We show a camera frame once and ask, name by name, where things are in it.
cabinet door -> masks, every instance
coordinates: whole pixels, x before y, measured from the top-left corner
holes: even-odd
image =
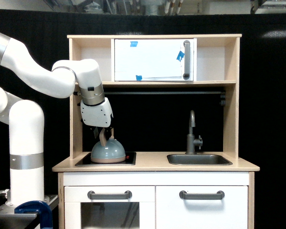
[[[247,186],[157,186],[156,228],[247,229],[247,201]]]
[[[154,229],[154,186],[65,187],[66,229]]]
[[[115,40],[115,81],[196,81],[196,39]]]

ceiling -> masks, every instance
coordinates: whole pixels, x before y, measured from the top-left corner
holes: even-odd
[[[0,0],[0,9],[128,15],[286,13],[286,0]]]

black stove burner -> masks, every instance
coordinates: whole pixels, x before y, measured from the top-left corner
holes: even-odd
[[[91,153],[86,155],[75,166],[134,166],[136,152],[125,152],[126,159],[117,163],[95,163],[91,161]]]

kettle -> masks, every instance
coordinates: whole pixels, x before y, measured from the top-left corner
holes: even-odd
[[[100,132],[100,141],[94,145],[91,151],[91,161],[95,163],[117,163],[125,160],[125,150],[122,144],[114,139],[113,128],[111,137],[106,140],[105,128]]]

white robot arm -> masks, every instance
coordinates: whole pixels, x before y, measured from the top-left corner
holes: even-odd
[[[81,114],[86,125],[109,127],[112,109],[104,96],[98,63],[95,60],[58,61],[52,71],[39,66],[26,46],[0,33],[0,65],[28,86],[56,98],[69,97],[78,82]],[[41,108],[0,88],[0,121],[10,126],[11,205],[43,200],[43,126]]]
[[[58,61],[50,72],[32,59],[22,42],[0,33],[0,65],[11,69],[36,91],[56,98],[69,97],[77,81],[82,95],[83,122],[97,127],[110,126],[112,109],[104,96],[95,60]]]

